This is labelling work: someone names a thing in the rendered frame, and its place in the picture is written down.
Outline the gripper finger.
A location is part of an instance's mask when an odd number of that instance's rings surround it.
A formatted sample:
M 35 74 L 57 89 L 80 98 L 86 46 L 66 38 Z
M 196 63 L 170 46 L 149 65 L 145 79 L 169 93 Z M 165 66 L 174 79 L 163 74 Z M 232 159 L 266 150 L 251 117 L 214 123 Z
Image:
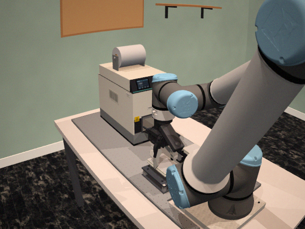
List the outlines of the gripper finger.
M 150 150 L 150 156 L 153 158 L 153 167 L 156 169 L 158 167 L 159 157 L 162 154 L 160 147 L 160 141 L 156 141 L 153 146 L 153 150 Z
M 174 160 L 174 156 L 175 156 L 175 152 L 173 152 L 169 146 L 165 146 L 165 148 L 167 149 L 168 152 L 170 152 L 171 160 L 173 161 Z

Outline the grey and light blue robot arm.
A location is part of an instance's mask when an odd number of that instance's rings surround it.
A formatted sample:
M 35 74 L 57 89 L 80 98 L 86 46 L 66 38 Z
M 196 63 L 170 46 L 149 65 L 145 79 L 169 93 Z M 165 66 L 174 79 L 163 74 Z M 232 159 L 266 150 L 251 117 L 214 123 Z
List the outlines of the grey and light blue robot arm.
M 202 146 L 166 170 L 180 209 L 208 202 L 222 219 L 249 215 L 263 157 L 257 143 L 305 85 L 305 0 L 265 0 L 255 26 L 252 59 L 220 78 L 181 86 L 172 73 L 152 77 L 156 120 L 225 106 Z

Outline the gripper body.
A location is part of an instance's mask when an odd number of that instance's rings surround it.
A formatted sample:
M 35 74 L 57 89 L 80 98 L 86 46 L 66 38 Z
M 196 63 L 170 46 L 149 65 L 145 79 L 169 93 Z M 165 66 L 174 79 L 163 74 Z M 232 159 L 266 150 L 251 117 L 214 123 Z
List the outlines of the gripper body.
M 168 143 L 164 139 L 162 133 L 160 132 L 159 128 L 163 124 L 169 124 L 173 120 L 169 121 L 159 121 L 154 119 L 154 126 L 152 128 L 148 129 L 148 140 L 151 141 L 151 143 L 155 144 L 156 141 L 160 141 L 160 146 L 164 148 L 165 146 L 168 146 Z

